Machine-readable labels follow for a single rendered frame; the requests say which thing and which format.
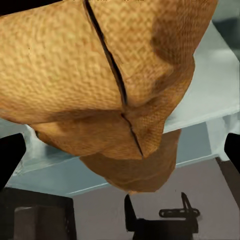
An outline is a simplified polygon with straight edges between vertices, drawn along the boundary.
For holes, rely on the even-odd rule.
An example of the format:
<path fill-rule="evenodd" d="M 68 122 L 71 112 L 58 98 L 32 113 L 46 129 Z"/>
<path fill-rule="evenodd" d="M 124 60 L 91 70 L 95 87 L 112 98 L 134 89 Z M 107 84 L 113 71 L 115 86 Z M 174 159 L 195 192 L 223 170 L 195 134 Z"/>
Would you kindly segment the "microwave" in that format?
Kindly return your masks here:
<path fill-rule="evenodd" d="M 192 81 L 163 132 L 240 111 L 240 0 L 218 0 L 193 57 Z M 12 175 L 77 157 L 36 139 L 25 124 L 0 118 L 0 139 L 19 133 L 26 152 Z"/>

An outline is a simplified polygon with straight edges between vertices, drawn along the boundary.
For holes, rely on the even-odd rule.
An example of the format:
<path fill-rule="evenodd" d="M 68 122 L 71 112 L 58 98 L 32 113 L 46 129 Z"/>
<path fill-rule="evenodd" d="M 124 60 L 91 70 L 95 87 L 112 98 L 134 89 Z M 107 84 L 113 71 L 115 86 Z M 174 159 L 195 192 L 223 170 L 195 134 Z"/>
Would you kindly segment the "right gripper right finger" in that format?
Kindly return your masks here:
<path fill-rule="evenodd" d="M 224 151 L 240 173 L 240 135 L 229 133 L 227 135 Z"/>

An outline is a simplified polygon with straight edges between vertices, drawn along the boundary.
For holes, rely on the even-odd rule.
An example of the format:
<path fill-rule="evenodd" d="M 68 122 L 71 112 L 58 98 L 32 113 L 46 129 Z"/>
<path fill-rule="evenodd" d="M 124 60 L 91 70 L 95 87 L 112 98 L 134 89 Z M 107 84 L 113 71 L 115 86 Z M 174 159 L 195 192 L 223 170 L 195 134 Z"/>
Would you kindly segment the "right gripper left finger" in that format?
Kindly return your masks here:
<path fill-rule="evenodd" d="M 21 133 L 0 138 L 0 193 L 25 153 L 26 144 Z"/>

